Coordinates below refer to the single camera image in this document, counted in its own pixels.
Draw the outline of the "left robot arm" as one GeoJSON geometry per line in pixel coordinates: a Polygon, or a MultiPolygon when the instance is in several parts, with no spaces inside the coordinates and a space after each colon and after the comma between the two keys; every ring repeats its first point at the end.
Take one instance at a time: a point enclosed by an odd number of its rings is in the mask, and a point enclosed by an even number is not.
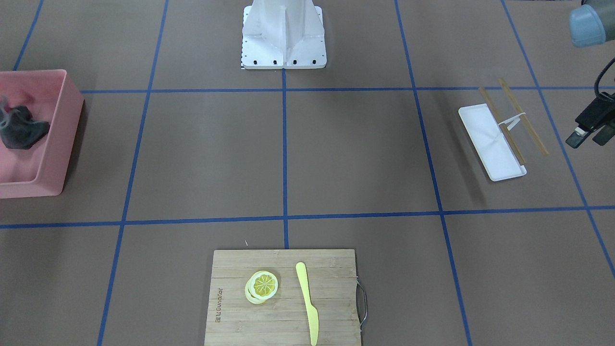
{"type": "MultiPolygon", "coordinates": [[[[615,37],[615,2],[613,0],[582,0],[581,6],[569,14],[571,41],[576,48],[602,45],[615,37]]],[[[576,117],[576,128],[566,143],[578,148],[593,134],[593,142],[606,145],[615,135],[615,97],[600,89],[604,75],[613,67],[611,59],[593,84],[594,99],[576,117]]]]}

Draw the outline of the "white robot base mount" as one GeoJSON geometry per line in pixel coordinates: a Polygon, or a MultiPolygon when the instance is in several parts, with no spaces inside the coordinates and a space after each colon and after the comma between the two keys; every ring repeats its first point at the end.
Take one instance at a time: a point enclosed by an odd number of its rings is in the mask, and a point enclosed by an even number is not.
{"type": "Polygon", "coordinates": [[[244,7],[242,19],[243,69],[327,66],[323,11],[311,0],[255,0],[244,7]]]}

